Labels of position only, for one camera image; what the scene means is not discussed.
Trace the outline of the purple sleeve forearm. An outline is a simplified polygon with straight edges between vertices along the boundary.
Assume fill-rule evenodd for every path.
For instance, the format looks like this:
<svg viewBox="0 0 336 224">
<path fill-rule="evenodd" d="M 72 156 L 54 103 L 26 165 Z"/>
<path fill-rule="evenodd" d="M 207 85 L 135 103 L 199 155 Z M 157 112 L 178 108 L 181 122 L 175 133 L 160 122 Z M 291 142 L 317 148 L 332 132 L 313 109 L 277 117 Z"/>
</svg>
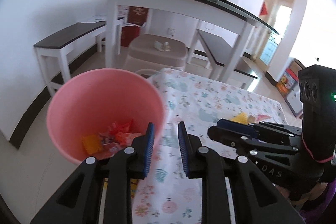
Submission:
<svg viewBox="0 0 336 224">
<path fill-rule="evenodd" d="M 305 223 L 335 223 L 335 181 L 313 201 L 307 201 L 299 211 Z"/>
</svg>

